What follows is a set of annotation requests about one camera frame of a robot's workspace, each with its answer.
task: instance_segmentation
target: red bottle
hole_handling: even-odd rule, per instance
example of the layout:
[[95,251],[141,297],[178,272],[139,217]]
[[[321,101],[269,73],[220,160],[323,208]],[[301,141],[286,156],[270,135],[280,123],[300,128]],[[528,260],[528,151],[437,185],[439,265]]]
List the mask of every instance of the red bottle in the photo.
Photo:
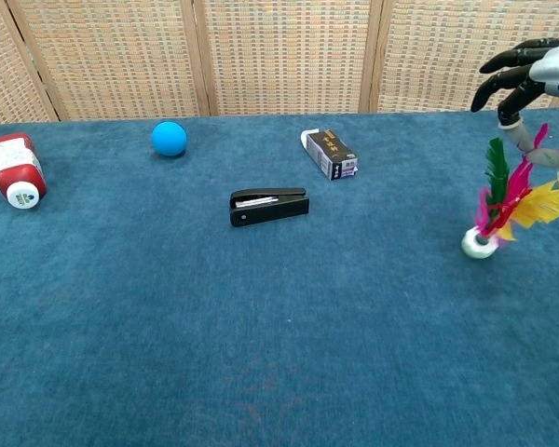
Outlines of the red bottle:
[[34,207],[48,192],[34,144],[25,133],[0,137],[0,192],[21,210]]

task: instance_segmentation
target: stapler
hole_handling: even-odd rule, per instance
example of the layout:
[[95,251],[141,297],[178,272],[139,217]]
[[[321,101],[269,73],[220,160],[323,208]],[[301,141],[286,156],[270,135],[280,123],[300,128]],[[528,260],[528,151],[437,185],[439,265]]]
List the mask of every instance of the stapler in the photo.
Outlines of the stapler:
[[308,214],[305,188],[262,188],[236,191],[230,196],[230,222],[246,226]]

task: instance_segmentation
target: small box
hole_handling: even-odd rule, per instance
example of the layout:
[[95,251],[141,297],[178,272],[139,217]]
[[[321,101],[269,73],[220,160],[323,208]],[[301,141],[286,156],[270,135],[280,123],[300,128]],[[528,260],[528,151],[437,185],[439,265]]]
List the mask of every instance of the small box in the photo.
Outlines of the small box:
[[358,170],[358,157],[330,129],[305,131],[303,145],[329,180],[350,177]]

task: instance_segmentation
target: woven panel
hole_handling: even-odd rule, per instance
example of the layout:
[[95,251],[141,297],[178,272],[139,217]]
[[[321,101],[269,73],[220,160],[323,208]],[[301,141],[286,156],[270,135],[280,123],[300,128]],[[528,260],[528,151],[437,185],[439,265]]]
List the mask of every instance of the woven panel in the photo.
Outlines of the woven panel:
[[179,2],[17,3],[68,118],[198,115]]
[[0,124],[42,121],[48,112],[0,14]]
[[[469,110],[479,68],[531,38],[559,37],[559,1],[395,0],[379,112]],[[510,94],[500,90],[485,109]],[[546,107],[543,95],[528,107]]]
[[370,0],[205,0],[221,115],[356,112]]

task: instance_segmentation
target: blue table surface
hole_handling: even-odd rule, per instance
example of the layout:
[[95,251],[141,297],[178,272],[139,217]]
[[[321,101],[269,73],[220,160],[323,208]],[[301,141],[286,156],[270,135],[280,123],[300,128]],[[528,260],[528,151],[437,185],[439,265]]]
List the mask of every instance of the blue table surface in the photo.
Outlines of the blue table surface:
[[[524,117],[559,148],[559,109]],[[175,119],[180,158],[159,121],[0,126],[48,182],[0,196],[0,446],[559,446],[559,220],[460,249],[494,112]],[[290,186],[308,215],[230,225],[233,191]]]

